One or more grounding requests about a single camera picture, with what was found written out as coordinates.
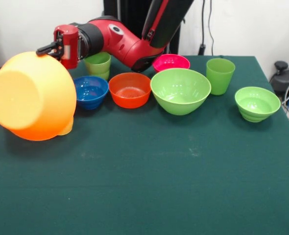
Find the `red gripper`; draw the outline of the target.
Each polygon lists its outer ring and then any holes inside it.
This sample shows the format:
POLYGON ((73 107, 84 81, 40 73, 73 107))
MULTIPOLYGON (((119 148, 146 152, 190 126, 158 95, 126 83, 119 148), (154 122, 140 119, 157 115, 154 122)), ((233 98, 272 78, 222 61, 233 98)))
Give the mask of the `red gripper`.
POLYGON ((62 24, 54 29, 54 42, 36 50, 37 56, 49 54, 59 60, 66 69, 75 69, 78 64, 78 28, 62 24))

